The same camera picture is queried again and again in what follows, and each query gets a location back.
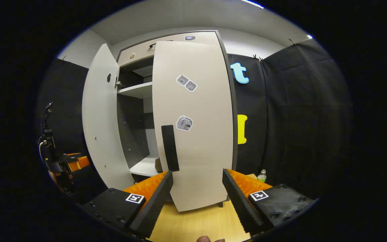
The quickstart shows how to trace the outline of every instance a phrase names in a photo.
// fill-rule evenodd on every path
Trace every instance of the water bottle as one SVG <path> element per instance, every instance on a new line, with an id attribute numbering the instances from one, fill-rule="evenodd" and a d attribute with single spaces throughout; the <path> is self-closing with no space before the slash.
<path id="1" fill-rule="evenodd" d="M 258 175 L 258 180 L 261 182 L 265 182 L 265 179 L 267 179 L 267 175 L 265 174 L 266 170 L 261 170 L 261 173 Z"/>

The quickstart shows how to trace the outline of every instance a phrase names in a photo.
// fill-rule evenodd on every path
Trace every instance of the cable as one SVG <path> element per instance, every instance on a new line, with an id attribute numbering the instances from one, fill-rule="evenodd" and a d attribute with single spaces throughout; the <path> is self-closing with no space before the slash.
<path id="1" fill-rule="evenodd" d="M 40 143 L 40 146 L 38 147 L 38 151 L 40 152 L 41 162 L 44 164 L 43 157 L 41 156 L 41 146 L 42 146 L 43 144 L 44 144 L 43 142 Z"/>
<path id="2" fill-rule="evenodd" d="M 42 146 L 43 144 L 44 144 L 44 142 L 41 142 L 41 143 L 40 143 L 40 146 L 38 147 L 38 151 L 40 152 L 41 162 L 42 162 L 42 164 L 43 164 L 45 167 L 47 167 L 47 169 L 50 169 L 49 166 L 48 166 L 46 163 L 44 163 L 43 157 L 41 156 L 41 146 Z"/>
<path id="3" fill-rule="evenodd" d="M 53 102 L 50 102 L 43 110 L 43 113 L 41 114 L 41 120 L 40 120 L 40 133 L 41 133 L 41 136 L 40 138 L 38 138 L 38 144 L 40 143 L 40 139 L 43 137 L 43 116 L 44 116 L 44 112 L 53 104 Z"/>

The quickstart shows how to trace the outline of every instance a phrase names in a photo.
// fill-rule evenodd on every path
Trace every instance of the white wall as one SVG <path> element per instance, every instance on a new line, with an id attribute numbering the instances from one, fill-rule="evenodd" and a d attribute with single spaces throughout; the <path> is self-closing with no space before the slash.
<path id="1" fill-rule="evenodd" d="M 138 42 L 155 38 L 161 35 L 176 33 L 176 32 L 188 32 L 194 30 L 218 30 L 226 52 L 228 54 L 238 54 L 253 57 L 265 58 L 275 52 L 284 48 L 281 44 L 275 43 L 271 40 L 259 37 L 257 35 L 248 34 L 246 32 L 240 32 L 232 29 L 222 29 L 222 28 L 211 28 L 211 27 L 183 27 L 183 28 L 173 28 L 173 29 L 164 29 L 155 32 L 149 32 L 146 34 L 139 35 L 128 40 L 124 40 L 117 44 L 114 44 L 110 49 L 114 58 L 117 58 L 121 49 L 136 44 Z"/>
<path id="2" fill-rule="evenodd" d="M 98 49 L 103 43 L 106 43 L 109 46 L 109 49 L 112 50 L 112 45 L 110 43 L 88 29 L 69 43 L 69 45 L 59 53 L 57 58 L 63 59 L 66 55 L 64 60 L 89 69 L 93 57 L 95 57 Z"/>

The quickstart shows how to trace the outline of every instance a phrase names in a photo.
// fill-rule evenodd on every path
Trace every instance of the cabinet door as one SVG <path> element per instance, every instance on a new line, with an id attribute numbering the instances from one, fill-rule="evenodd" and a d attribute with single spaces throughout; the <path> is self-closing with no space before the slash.
<path id="1" fill-rule="evenodd" d="M 189 91 L 184 75 L 197 87 Z M 161 126 L 172 124 L 179 171 L 173 172 L 171 197 L 178 211 L 227 199 L 222 169 L 232 166 L 233 128 L 229 79 L 219 46 L 158 41 L 153 67 L 153 115 L 163 170 L 168 170 Z M 180 116 L 192 119 L 179 130 Z"/>
<path id="2" fill-rule="evenodd" d="M 90 65 L 82 99 L 83 131 L 87 148 L 108 188 L 123 190 L 132 185 L 132 175 L 123 154 L 117 125 L 119 65 L 103 44 Z"/>

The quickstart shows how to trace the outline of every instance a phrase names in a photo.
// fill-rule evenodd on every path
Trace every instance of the black fabric backdrop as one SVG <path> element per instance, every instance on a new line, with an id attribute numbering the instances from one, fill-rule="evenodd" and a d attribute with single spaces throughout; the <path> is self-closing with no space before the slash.
<path id="1" fill-rule="evenodd" d="M 238 114 L 246 115 L 244 137 L 246 143 L 238 145 L 237 167 L 235 170 L 244 174 L 256 174 L 262 167 L 266 128 L 267 100 L 265 96 L 264 73 L 259 60 L 244 55 L 228 54 L 230 65 L 240 63 L 246 68 L 244 76 L 249 78 L 247 84 L 239 83 L 233 78 Z"/>
<path id="2" fill-rule="evenodd" d="M 43 109 L 53 102 L 48 125 L 53 130 L 56 153 L 78 153 L 86 155 L 87 147 L 82 135 L 82 97 L 88 68 L 67 61 L 53 60 L 42 81 L 38 93 L 35 133 L 40 137 L 40 119 Z M 72 173 L 76 187 L 75 201 L 84 204 L 106 190 L 95 167 L 89 165 Z"/>
<path id="3" fill-rule="evenodd" d="M 83 132 L 82 97 L 88 68 L 54 59 L 44 76 L 35 116 L 37 141 L 44 108 L 53 102 L 48 125 L 53 130 L 57 153 L 84 152 L 80 135 Z"/>
<path id="4" fill-rule="evenodd" d="M 348 165 L 352 104 L 335 61 L 313 40 L 263 60 L 268 126 L 267 183 L 323 194 Z"/>

